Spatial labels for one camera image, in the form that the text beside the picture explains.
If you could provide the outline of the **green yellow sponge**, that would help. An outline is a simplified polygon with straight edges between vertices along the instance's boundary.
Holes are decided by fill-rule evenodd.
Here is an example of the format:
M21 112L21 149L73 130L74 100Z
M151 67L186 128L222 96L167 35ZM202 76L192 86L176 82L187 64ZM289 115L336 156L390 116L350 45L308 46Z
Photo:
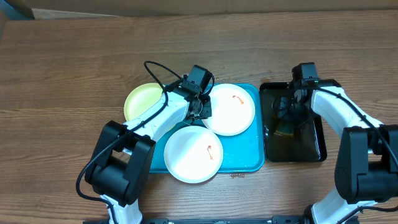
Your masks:
M290 136L294 135L294 126L290 122L280 121L275 127L274 133L279 136Z

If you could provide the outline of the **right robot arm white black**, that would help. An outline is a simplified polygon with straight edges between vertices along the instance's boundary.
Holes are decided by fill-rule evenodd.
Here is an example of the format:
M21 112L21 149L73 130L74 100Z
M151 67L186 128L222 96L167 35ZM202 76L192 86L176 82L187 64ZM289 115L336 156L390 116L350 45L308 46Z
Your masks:
M397 196L397 126L368 116L345 94L335 80L316 78L282 85L283 94L269 108L277 116L276 127L303 125L319 116L340 137L334 189L307 208L302 223L348 223L365 210L381 208Z

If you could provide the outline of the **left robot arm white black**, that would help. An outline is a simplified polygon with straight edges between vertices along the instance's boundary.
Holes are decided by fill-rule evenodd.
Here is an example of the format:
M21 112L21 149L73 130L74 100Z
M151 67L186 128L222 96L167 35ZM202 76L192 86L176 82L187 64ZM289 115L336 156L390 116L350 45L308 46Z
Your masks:
M211 116L210 97L199 93L163 93L160 100L138 118L119 124L110 121L103 127L89 163L76 180L90 184L97 202L106 204L107 223L141 223L138 198L148 180L156 142L175 124L186 119Z

